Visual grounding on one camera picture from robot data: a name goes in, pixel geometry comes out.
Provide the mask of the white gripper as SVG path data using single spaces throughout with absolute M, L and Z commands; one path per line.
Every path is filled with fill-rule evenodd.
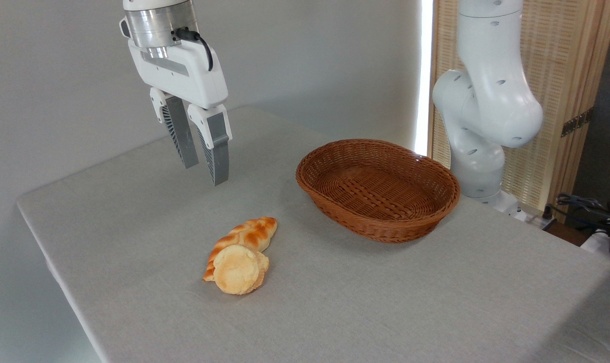
M 228 89 L 217 53 L 211 51 L 213 67 L 209 69 L 200 43 L 167 47 L 167 58 L 162 59 L 152 58 L 133 40 L 129 40 L 129 50 L 142 81 L 152 87 L 151 103 L 158 122 L 169 131 L 184 167 L 193 167 L 199 161 L 183 100 L 191 103 L 188 115 L 198 128 L 213 184 L 227 181 L 227 143 L 233 136 L 227 110 L 221 105 L 227 100 Z

